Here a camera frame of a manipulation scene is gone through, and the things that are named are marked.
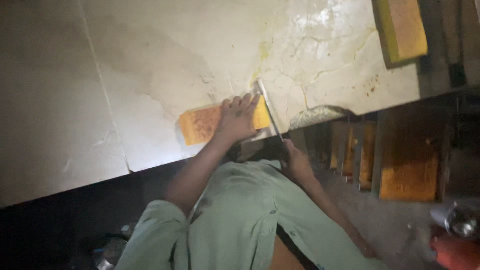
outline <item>hand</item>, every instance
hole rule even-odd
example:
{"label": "hand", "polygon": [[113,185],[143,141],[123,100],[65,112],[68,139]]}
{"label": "hand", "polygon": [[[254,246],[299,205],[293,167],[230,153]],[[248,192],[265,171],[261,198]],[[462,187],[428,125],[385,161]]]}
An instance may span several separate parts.
{"label": "hand", "polygon": [[282,163],[282,171],[294,183],[305,185],[315,180],[308,156],[293,145],[291,140],[285,139],[289,151],[288,164]]}
{"label": "hand", "polygon": [[252,99],[251,94],[246,94],[243,98],[234,97],[230,102],[226,99],[222,102],[222,118],[218,123],[214,138],[226,140],[234,144],[243,139],[257,134],[253,128],[253,111],[257,107],[260,95]]}

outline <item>knife blade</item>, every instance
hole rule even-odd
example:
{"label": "knife blade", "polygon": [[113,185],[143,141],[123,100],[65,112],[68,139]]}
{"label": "knife blade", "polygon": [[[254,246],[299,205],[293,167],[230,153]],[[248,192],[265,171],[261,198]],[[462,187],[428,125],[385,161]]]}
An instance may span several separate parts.
{"label": "knife blade", "polygon": [[257,84],[260,89],[260,92],[262,93],[264,99],[265,99],[265,104],[267,107],[267,112],[268,116],[270,117],[270,121],[272,122],[273,129],[275,129],[275,132],[277,136],[280,138],[281,146],[280,146],[280,159],[283,161],[288,161],[290,157],[290,151],[288,150],[287,146],[285,145],[285,140],[283,139],[282,134],[280,133],[278,126],[276,125],[275,119],[273,118],[273,115],[271,113],[271,109],[273,109],[272,103],[270,99],[268,98],[267,91],[265,90],[264,83],[262,82],[261,78],[257,78]]}

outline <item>left hand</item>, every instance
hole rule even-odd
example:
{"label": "left hand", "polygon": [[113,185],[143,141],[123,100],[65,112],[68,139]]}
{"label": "left hand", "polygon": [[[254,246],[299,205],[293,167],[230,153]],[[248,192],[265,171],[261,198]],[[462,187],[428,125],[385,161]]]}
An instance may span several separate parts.
{"label": "left hand", "polygon": [[251,94],[243,98],[238,96],[230,102],[226,99],[222,102],[222,118],[218,123],[214,138],[226,140],[234,144],[257,134],[253,128],[253,111],[257,107],[260,95],[252,99]]}

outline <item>peeling paint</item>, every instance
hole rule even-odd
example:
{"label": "peeling paint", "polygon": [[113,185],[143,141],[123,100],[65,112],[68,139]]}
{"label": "peeling paint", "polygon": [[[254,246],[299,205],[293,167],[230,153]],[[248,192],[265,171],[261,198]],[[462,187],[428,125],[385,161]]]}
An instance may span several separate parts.
{"label": "peeling paint", "polygon": [[321,105],[311,109],[306,109],[299,112],[290,120],[289,130],[306,127],[309,125],[326,122],[332,119],[343,117],[349,114],[350,111],[330,105]]}

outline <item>wooden board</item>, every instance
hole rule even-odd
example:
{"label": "wooden board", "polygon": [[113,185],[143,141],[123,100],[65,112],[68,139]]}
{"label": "wooden board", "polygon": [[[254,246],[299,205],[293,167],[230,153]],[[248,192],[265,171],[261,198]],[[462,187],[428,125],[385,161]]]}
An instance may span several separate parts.
{"label": "wooden board", "polygon": [[381,199],[435,200],[448,119],[445,110],[418,104],[385,112]]}
{"label": "wooden board", "polygon": [[355,156],[355,145],[356,138],[353,135],[353,124],[348,124],[347,129],[347,140],[345,142],[345,154],[343,156],[343,167],[342,175],[343,176],[352,176],[353,175],[353,160]]}
{"label": "wooden board", "polygon": [[360,160],[360,189],[370,190],[372,187],[373,158],[375,152],[376,123],[364,121],[363,140]]}
{"label": "wooden board", "polygon": [[480,23],[474,0],[462,0],[463,66],[468,85],[480,85]]}
{"label": "wooden board", "polygon": [[[221,106],[200,110],[189,110],[180,115],[180,128],[186,145],[208,142],[215,133],[221,117]],[[260,96],[253,112],[253,127],[261,129],[270,125],[265,99]]]}
{"label": "wooden board", "polygon": [[398,63],[427,54],[427,39],[417,0],[377,0],[382,41],[389,61]]}
{"label": "wooden board", "polygon": [[340,138],[342,137],[342,132],[344,131],[344,126],[346,125],[343,121],[334,121],[331,123],[331,155],[330,155],[330,168],[337,168],[337,157],[338,157],[338,146],[340,144]]}

